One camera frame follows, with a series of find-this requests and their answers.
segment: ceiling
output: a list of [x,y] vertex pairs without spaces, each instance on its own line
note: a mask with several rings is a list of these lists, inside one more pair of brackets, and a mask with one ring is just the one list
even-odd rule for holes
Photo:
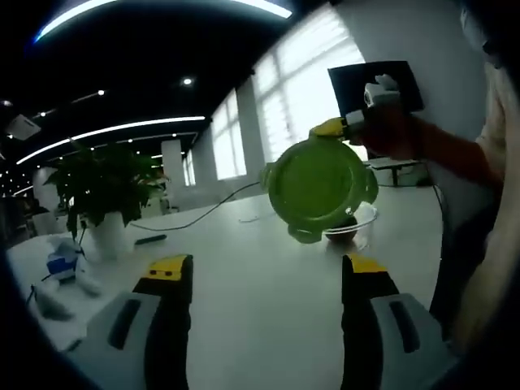
[[[269,47],[325,2],[270,1],[292,15],[284,19],[231,0],[119,0],[78,15],[34,43],[44,25],[73,5],[11,0],[15,9],[0,16],[0,24],[9,26],[2,35],[8,41],[2,43],[0,100],[12,103],[0,104],[0,151],[6,158],[0,161],[0,183],[8,193],[23,188],[37,165],[71,153],[72,146],[19,166],[16,161],[68,137],[143,120],[205,116],[81,140],[97,146],[132,138],[129,148],[159,154],[160,142],[175,133],[183,151],[189,150],[219,103],[252,74]],[[182,85],[185,77],[193,84]],[[105,93],[99,96],[98,90]],[[48,114],[40,117],[42,111]],[[18,114],[41,131],[26,141],[9,139],[3,129]]]

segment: potted plant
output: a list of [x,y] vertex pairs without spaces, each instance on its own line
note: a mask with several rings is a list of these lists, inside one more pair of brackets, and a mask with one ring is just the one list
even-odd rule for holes
[[85,218],[101,258],[127,252],[124,228],[141,217],[152,192],[164,177],[152,158],[134,154],[121,145],[94,151],[75,144],[77,153],[59,160],[46,184],[56,185],[67,211],[67,228],[75,239],[78,218]]

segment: window blinds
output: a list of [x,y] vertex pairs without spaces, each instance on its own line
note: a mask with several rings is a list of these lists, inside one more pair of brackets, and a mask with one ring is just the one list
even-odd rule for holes
[[193,155],[191,150],[182,161],[182,167],[184,170],[184,183],[186,186],[195,185],[195,170],[193,169]]
[[[327,69],[364,63],[336,11],[326,5],[289,32],[255,69],[255,97],[267,161],[340,116]],[[366,160],[363,147],[353,147]]]
[[234,90],[214,113],[211,136],[217,178],[224,180],[245,175],[244,147]]

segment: white cloth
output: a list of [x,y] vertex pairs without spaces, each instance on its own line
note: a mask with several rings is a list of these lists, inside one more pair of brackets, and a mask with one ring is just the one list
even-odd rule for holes
[[504,178],[500,209],[483,261],[489,293],[500,297],[520,256],[520,105],[504,69],[486,65],[487,119],[477,143]]

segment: green lid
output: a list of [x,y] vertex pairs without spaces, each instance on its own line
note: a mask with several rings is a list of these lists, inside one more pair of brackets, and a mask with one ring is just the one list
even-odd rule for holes
[[267,164],[262,185],[289,233],[305,243],[321,240],[323,230],[342,223],[362,201],[374,201],[378,189],[353,150],[318,137],[293,145]]

